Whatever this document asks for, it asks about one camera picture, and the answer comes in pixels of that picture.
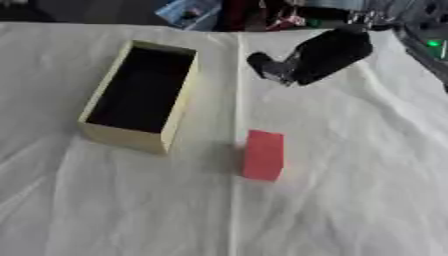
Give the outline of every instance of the white tablecloth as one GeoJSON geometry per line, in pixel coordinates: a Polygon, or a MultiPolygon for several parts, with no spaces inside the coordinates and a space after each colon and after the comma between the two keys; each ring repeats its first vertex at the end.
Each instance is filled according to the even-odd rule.
{"type": "Polygon", "coordinates": [[[309,87],[247,66],[317,32],[0,25],[0,255],[448,255],[448,96],[390,33],[309,87]],[[197,49],[168,157],[101,145],[76,119],[130,39],[197,49]],[[282,132],[276,183],[246,180],[248,129],[282,132]]]}

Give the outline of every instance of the yellow box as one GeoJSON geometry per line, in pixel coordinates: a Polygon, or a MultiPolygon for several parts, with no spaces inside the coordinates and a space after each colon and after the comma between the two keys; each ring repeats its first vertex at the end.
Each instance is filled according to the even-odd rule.
{"type": "Polygon", "coordinates": [[[166,154],[197,73],[194,50],[128,42],[78,123],[92,140],[166,154]]]}

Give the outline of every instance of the table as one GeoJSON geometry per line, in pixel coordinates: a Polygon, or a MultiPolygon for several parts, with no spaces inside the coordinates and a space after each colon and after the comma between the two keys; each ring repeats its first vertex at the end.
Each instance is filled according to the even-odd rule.
{"type": "Polygon", "coordinates": [[[315,32],[0,25],[2,255],[445,255],[448,98],[389,33],[310,87],[259,79],[315,32]],[[130,39],[198,49],[168,157],[101,145],[76,119],[130,39]],[[270,184],[238,176],[248,129],[282,132],[270,184]]]}

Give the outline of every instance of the red block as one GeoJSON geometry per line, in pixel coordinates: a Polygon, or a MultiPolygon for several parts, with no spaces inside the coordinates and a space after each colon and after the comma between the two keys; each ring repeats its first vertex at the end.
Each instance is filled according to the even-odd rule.
{"type": "Polygon", "coordinates": [[[243,176],[275,181],[283,169],[283,135],[251,130],[247,139],[243,176]]]}

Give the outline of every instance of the cardboard box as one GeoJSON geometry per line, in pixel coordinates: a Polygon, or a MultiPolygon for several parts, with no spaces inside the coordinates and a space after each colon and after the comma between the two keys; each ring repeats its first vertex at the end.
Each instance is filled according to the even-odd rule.
{"type": "Polygon", "coordinates": [[[166,154],[197,72],[194,50],[129,42],[78,123],[92,140],[166,154]]]}

